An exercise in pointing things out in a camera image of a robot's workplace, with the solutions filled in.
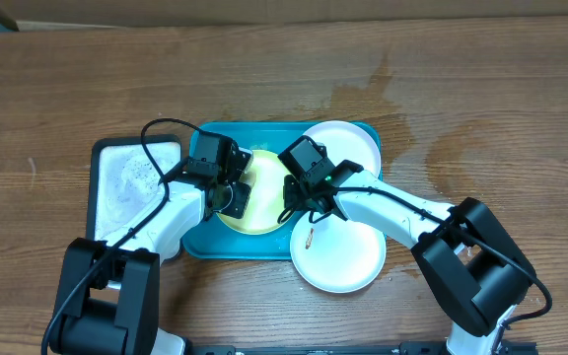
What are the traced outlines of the yellow round plate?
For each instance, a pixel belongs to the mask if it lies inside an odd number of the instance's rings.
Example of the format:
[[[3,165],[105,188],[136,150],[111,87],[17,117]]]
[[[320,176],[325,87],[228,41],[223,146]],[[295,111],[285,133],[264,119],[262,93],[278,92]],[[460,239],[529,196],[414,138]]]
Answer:
[[[232,230],[248,234],[270,233],[282,226],[278,216],[284,210],[283,187],[288,170],[277,155],[266,150],[254,150],[248,170],[241,182],[251,187],[247,208],[241,219],[219,214],[222,222]]]

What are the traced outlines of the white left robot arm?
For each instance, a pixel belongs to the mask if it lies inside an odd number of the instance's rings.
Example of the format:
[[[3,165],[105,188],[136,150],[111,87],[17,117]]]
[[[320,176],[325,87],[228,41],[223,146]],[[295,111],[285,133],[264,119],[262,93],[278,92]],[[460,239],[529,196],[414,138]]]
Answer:
[[[242,216],[253,158],[235,143],[207,147],[157,169],[161,189],[131,221],[67,248],[43,354],[183,354],[184,338],[159,327],[161,266],[182,237],[214,213]]]

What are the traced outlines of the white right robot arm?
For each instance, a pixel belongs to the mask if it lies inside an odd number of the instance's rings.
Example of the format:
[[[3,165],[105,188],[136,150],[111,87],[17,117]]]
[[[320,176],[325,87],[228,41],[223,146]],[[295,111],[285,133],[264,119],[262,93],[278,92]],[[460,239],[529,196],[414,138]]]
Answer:
[[[452,320],[451,354],[497,354],[515,307],[536,273],[492,211],[468,197],[458,205],[425,200],[379,180],[351,161],[286,159],[285,209],[306,214],[291,237],[294,265],[335,293],[365,287],[385,261],[387,240],[407,248]]]

